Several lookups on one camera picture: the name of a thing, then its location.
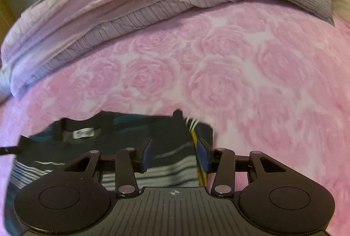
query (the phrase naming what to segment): light pink sheet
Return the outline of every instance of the light pink sheet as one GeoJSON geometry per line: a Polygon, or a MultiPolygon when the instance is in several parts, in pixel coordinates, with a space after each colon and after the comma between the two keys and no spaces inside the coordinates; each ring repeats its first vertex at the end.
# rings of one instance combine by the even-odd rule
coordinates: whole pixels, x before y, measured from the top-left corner
{"type": "MultiPolygon", "coordinates": [[[[160,0],[40,0],[41,3],[34,4],[21,14],[6,35],[1,45],[2,66],[12,67],[22,55],[31,48],[39,47],[38,44],[57,30],[66,36],[64,42],[67,47],[94,27],[94,23],[98,25],[122,17],[158,1],[160,0]]],[[[52,38],[46,43],[54,45],[57,40],[57,37],[52,38]]],[[[53,51],[62,51],[65,44],[61,42],[53,51]]]]}
{"type": "MultiPolygon", "coordinates": [[[[336,201],[328,232],[348,236],[350,29],[335,24],[274,1],[188,11],[110,41],[9,100],[1,145],[61,117],[181,108],[213,126],[216,146],[263,151],[325,186],[336,201]]],[[[2,210],[11,159],[0,158],[2,210]]]]}

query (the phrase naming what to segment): ribbed black surface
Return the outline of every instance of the ribbed black surface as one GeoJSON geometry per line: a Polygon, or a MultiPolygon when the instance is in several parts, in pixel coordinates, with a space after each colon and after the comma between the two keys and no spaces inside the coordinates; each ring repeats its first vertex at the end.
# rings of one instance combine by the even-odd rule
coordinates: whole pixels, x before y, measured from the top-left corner
{"type": "MultiPolygon", "coordinates": [[[[34,236],[31,232],[24,236],[34,236]]],[[[94,227],[75,236],[270,236],[246,222],[234,204],[205,188],[145,188],[121,199],[94,227]]],[[[326,236],[319,232],[314,236],[326,236]]]]}

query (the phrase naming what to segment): round black pad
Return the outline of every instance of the round black pad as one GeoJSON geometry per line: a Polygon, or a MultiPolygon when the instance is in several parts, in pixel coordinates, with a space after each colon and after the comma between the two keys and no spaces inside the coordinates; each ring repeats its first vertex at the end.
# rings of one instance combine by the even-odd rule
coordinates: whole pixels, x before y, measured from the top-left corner
{"type": "Polygon", "coordinates": [[[333,216],[332,195],[314,181],[272,173],[245,187],[239,207],[249,221],[276,234],[308,234],[327,227],[333,216]]]}
{"type": "Polygon", "coordinates": [[[51,209],[64,209],[73,206],[79,201],[80,193],[71,187],[59,185],[44,190],[39,195],[40,203],[51,209]]]}
{"type": "Polygon", "coordinates": [[[297,210],[310,203],[310,196],[302,189],[281,187],[270,192],[270,201],[279,208],[297,210]]]}
{"type": "Polygon", "coordinates": [[[41,177],[19,191],[14,201],[19,220],[44,233],[65,234],[99,221],[110,205],[108,191],[77,172],[41,177]]]}

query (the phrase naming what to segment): rose pattern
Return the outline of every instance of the rose pattern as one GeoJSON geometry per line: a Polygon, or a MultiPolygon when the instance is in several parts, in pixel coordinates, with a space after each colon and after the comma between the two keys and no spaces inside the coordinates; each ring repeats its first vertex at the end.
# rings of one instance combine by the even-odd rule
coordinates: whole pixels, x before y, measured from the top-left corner
{"type": "Polygon", "coordinates": [[[247,59],[252,50],[237,27],[218,27],[196,43],[204,55],[220,54],[247,59]]]}
{"type": "Polygon", "coordinates": [[[241,3],[240,12],[229,15],[229,24],[242,27],[247,33],[261,32],[266,29],[266,16],[260,13],[260,9],[252,8],[249,3],[241,3]]]}
{"type": "MultiPolygon", "coordinates": [[[[276,0],[193,9],[109,41],[9,99],[0,106],[1,146],[62,117],[181,108],[213,126],[215,147],[261,150],[328,188],[336,211],[327,230],[347,236],[350,32],[334,20],[276,0]]],[[[0,158],[0,209],[11,161],[0,158]]]]}
{"type": "Polygon", "coordinates": [[[191,102],[207,112],[239,113],[250,96],[250,86],[233,59],[206,59],[185,85],[191,102]]]}
{"type": "Polygon", "coordinates": [[[88,66],[86,71],[94,75],[87,87],[87,94],[90,97],[98,97],[108,92],[110,88],[118,84],[121,70],[122,66],[118,60],[101,61],[99,64],[88,66]]]}
{"type": "Polygon", "coordinates": [[[267,41],[260,46],[256,66],[274,83],[289,86],[297,93],[307,83],[312,69],[300,53],[280,41],[267,41]]]}
{"type": "Polygon", "coordinates": [[[280,152],[281,141],[283,147],[293,148],[293,140],[288,132],[288,124],[294,118],[290,109],[291,103],[277,89],[259,89],[259,96],[253,102],[249,114],[242,115],[237,120],[239,132],[244,135],[251,148],[280,152]]]}
{"type": "Polygon", "coordinates": [[[167,28],[146,28],[135,38],[133,48],[137,54],[159,55],[169,53],[178,44],[176,37],[169,35],[167,28]]]}
{"type": "Polygon", "coordinates": [[[211,28],[208,16],[202,14],[194,15],[181,21],[177,29],[177,35],[185,40],[192,41],[198,36],[203,36],[211,28]]]}
{"type": "Polygon", "coordinates": [[[170,59],[135,59],[126,69],[123,87],[135,89],[140,99],[155,100],[171,89],[175,72],[170,59]]]}
{"type": "Polygon", "coordinates": [[[190,44],[186,44],[186,47],[176,52],[176,60],[183,69],[190,70],[197,65],[200,57],[196,55],[190,44]]]}

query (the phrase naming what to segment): striped bedding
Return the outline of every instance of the striped bedding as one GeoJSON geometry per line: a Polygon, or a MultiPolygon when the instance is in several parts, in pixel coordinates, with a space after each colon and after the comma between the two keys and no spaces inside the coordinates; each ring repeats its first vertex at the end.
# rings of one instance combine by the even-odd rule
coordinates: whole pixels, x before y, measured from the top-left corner
{"type": "MultiPolygon", "coordinates": [[[[64,163],[54,163],[42,164],[52,169],[40,170],[35,167],[29,167],[22,164],[18,160],[14,160],[13,172],[10,176],[9,181],[18,188],[23,188],[25,185],[33,182],[34,180],[50,173],[58,165],[63,165],[64,163]]],[[[151,168],[147,170],[146,174],[135,173],[137,183],[139,188],[144,186],[150,186],[149,178],[152,178],[152,186],[154,187],[176,187],[178,183],[182,187],[197,187],[198,180],[189,180],[187,176],[197,175],[197,161],[195,156],[188,156],[175,163],[171,166],[163,166],[158,168],[151,168]],[[169,171],[174,170],[175,172],[181,172],[178,174],[178,179],[174,182],[172,176],[167,176],[169,171]]],[[[115,173],[106,173],[102,178],[102,185],[107,189],[115,190],[115,173]]]]}
{"type": "MultiPolygon", "coordinates": [[[[28,85],[76,60],[105,41],[172,18],[195,6],[205,8],[236,1],[240,0],[161,0],[122,17],[92,26],[88,33],[77,38],[73,44],[67,45],[58,53],[50,38],[55,35],[53,33],[46,39],[47,43],[42,41],[41,47],[33,48],[30,53],[23,55],[11,70],[4,69],[3,72],[0,72],[0,101],[11,93],[14,96],[19,95],[28,85]]],[[[58,34],[59,31],[57,30],[57,36],[65,39],[64,33],[58,34]]]]}

